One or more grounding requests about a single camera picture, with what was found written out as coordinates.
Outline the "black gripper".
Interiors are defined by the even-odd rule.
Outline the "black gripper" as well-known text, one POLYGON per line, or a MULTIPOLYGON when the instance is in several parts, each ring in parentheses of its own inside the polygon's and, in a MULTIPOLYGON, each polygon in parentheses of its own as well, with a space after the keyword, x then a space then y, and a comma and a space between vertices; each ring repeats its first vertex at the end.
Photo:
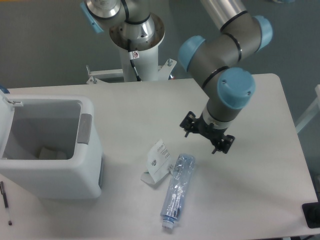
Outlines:
POLYGON ((214 146, 212 154, 216 152, 227 154, 235 140, 233 135, 224 135, 226 128, 216 129, 213 123, 207 124, 202 116, 196 118, 192 111, 186 114, 179 126, 185 131, 185 137, 192 133, 200 134, 210 140, 214 146))

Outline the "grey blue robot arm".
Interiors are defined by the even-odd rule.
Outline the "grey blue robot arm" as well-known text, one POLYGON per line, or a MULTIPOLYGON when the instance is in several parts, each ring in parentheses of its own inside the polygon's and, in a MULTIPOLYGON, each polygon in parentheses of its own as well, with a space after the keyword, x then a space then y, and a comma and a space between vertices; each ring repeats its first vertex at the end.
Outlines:
MULTIPOLYGON (((225 131, 256 89, 252 75, 236 64, 268 45, 273 29, 263 16, 251 16, 240 0, 204 0, 202 5, 220 36, 208 42, 196 35, 179 48, 179 63, 208 96, 201 116, 189 112, 180 126, 210 140, 215 152, 227 153, 235 138, 225 131)), ((160 79, 158 46, 165 28, 148 0, 84 0, 80 7, 95 32, 108 32, 119 49, 126 82, 160 79)))

